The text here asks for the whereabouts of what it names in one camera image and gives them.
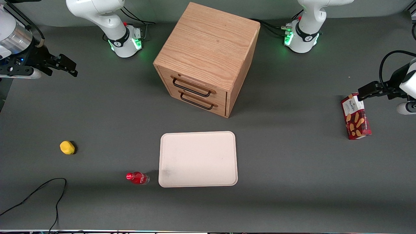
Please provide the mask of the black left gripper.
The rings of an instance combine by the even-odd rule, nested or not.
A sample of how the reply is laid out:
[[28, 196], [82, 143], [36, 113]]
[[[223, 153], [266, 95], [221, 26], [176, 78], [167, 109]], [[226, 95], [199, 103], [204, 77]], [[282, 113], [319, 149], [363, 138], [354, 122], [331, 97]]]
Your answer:
[[403, 98], [410, 100], [410, 96], [407, 95], [403, 90], [399, 88], [402, 81], [404, 81], [407, 71], [409, 69], [409, 63], [405, 64], [401, 68], [398, 68], [394, 71], [391, 75], [390, 80], [384, 82], [382, 78], [383, 73], [383, 63], [380, 65], [379, 68], [379, 79], [378, 81], [370, 82], [358, 89], [358, 101], [362, 102], [365, 99], [372, 98], [372, 97], [382, 97], [387, 96], [389, 100], [394, 98]]

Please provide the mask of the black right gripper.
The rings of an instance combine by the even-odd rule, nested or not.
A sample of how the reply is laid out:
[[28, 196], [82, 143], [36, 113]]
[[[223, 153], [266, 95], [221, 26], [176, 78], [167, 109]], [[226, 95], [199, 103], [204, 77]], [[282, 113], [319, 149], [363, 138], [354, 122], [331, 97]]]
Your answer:
[[12, 54], [1, 47], [1, 78], [41, 78], [43, 75], [51, 76], [53, 71], [65, 71], [77, 77], [77, 64], [64, 54], [52, 56], [47, 49], [35, 49], [29, 46], [22, 52]]

